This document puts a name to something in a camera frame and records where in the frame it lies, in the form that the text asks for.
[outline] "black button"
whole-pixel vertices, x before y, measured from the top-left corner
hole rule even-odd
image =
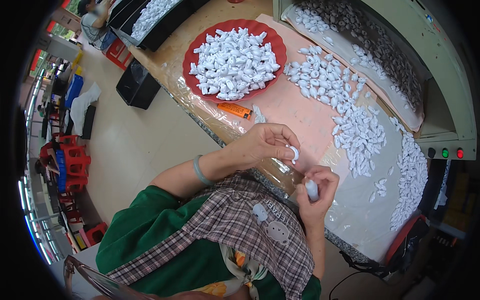
[[[436,153],[435,149],[433,149],[433,148],[428,148],[428,157],[434,158],[434,157],[435,157],[435,153]]]

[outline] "woman's right hand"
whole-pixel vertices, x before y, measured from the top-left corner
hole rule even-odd
[[[313,180],[318,185],[318,201],[310,203],[305,182]],[[325,215],[332,205],[340,177],[332,172],[330,167],[313,166],[302,183],[297,185],[297,202],[300,208],[300,217],[307,231],[320,229],[323,231]]]

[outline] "orange lighter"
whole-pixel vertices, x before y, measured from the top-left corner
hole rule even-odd
[[[251,109],[245,108],[243,106],[240,106],[234,103],[223,102],[223,103],[219,103],[217,107],[221,110],[234,114],[235,116],[245,118],[247,120],[250,120],[250,117],[252,116]]]

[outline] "black plastic crate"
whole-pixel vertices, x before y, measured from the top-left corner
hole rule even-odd
[[[137,47],[149,49],[155,52],[160,45],[192,14],[201,8],[209,0],[182,0],[175,4],[155,25],[138,41],[132,38],[133,24],[140,18],[141,11],[150,2],[147,0],[137,10],[132,12],[130,18],[121,26],[120,35]]]
[[[160,84],[137,60],[132,60],[117,83],[117,92],[129,106],[147,109]]]
[[[140,6],[143,4],[146,6],[149,1],[150,0],[123,0],[113,8],[107,26],[120,29]]]

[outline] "red shirt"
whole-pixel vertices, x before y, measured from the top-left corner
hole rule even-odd
[[[48,160],[48,157],[50,156],[50,154],[48,154],[47,151],[48,149],[51,149],[51,148],[53,148],[52,142],[46,143],[43,147],[40,148],[40,154],[38,155],[38,157]]]

